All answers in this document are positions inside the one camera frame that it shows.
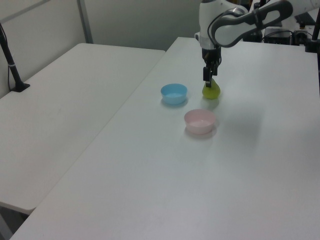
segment black cable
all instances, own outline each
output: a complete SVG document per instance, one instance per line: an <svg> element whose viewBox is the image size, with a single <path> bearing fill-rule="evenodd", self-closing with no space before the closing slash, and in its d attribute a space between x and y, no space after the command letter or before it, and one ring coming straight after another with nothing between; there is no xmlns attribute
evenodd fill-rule
<svg viewBox="0 0 320 240"><path fill-rule="evenodd" d="M3 32L3 35L4 35L4 38L5 38L6 43L8 43L7 35L6 35L6 32L5 32L4 28L3 28L2 25L1 25L1 22L0 22L0 29L1 29L1 31Z"/></svg>
<svg viewBox="0 0 320 240"><path fill-rule="evenodd" d="M209 29L210 29L211 25L212 25L218 18L220 18L220 16L221 16L222 14L224 14L224 13L219 14L215 19L213 19L212 22L210 22L210 24L209 24L209 26L208 26L208 29L207 29L207 33L208 33L209 39L211 40L211 42L213 43L213 45L216 45L216 44L214 43L214 40L212 39L212 37L211 37L211 35L210 35L210 33L209 33Z"/></svg>
<svg viewBox="0 0 320 240"><path fill-rule="evenodd" d="M306 32L307 34L309 34L309 35L311 35L311 37L312 37L312 34L310 33L310 32Z"/></svg>
<svg viewBox="0 0 320 240"><path fill-rule="evenodd" d="M9 77L10 77L10 67L8 66L8 88L9 88L9 92L11 92Z"/></svg>
<svg viewBox="0 0 320 240"><path fill-rule="evenodd" d="M275 32L271 32L271 33L265 35L265 36L262 38L262 41L265 41L265 38L267 38L267 37L270 37L270 36L272 36L272 35L279 34L279 33L291 33L291 37L292 37L292 34L294 34L294 32L293 32L293 31L290 31L290 30L275 31Z"/></svg>
<svg viewBox="0 0 320 240"><path fill-rule="evenodd" d="M4 28L2 27L1 23L0 23L0 30L2 31L2 33L4 35L6 44L8 44L7 35L6 35L6 32L5 32ZM8 88L9 88L9 92L11 92L11 88L10 88L10 67L9 66L8 66Z"/></svg>

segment black stand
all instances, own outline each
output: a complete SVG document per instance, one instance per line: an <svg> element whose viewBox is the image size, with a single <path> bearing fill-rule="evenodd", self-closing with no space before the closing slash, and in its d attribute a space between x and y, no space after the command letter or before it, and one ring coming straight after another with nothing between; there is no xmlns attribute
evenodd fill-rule
<svg viewBox="0 0 320 240"><path fill-rule="evenodd" d="M317 53L320 46L320 40L318 40L318 35L320 31L320 9L318 11L318 16L316 17L314 31L311 40L308 40L305 45L305 51L307 53Z"/></svg>
<svg viewBox="0 0 320 240"><path fill-rule="evenodd" d="M15 81L15 87L13 89L11 89L11 91L21 93L23 90L25 90L28 87L30 87L30 85L26 84L26 83L23 83L21 81L21 78L19 76L16 64L15 64L14 59L12 58L12 55L10 53L10 50L9 50L9 47L8 47L8 42L7 42L7 39L5 37L5 33L3 31L1 23L0 23L0 45L1 45L1 48L2 48L3 53L4 53L4 56L6 58L6 61L8 62L8 66L9 66L9 68L11 70L12 76L13 76L14 81Z"/></svg>

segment pink bowl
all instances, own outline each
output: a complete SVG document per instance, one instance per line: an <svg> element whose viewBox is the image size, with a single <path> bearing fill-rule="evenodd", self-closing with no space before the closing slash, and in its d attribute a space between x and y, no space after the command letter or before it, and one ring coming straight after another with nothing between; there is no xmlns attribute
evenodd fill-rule
<svg viewBox="0 0 320 240"><path fill-rule="evenodd" d="M186 129L193 134L207 134L214 128L216 117L213 112L204 109L194 109L184 115Z"/></svg>

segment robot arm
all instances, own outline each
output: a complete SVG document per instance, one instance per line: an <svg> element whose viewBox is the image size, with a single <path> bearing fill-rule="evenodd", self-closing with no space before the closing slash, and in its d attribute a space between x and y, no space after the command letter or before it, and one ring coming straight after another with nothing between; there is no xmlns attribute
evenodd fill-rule
<svg viewBox="0 0 320 240"><path fill-rule="evenodd" d="M210 88L212 76L218 74L221 47L232 47L246 35L319 7L320 0L270 0L248 13L244 7L226 0L202 0L198 40L206 63L203 68L206 86Z"/></svg>

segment white wall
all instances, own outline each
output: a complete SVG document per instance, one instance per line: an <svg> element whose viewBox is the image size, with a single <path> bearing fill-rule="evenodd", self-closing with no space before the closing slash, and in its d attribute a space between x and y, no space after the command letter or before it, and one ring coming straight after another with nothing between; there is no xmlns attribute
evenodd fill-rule
<svg viewBox="0 0 320 240"><path fill-rule="evenodd" d="M22 81L85 42L77 0L50 0L2 26ZM0 48L0 98L9 92L7 68Z"/></svg>
<svg viewBox="0 0 320 240"><path fill-rule="evenodd" d="M95 44L167 50L199 32L200 0L85 0Z"/></svg>

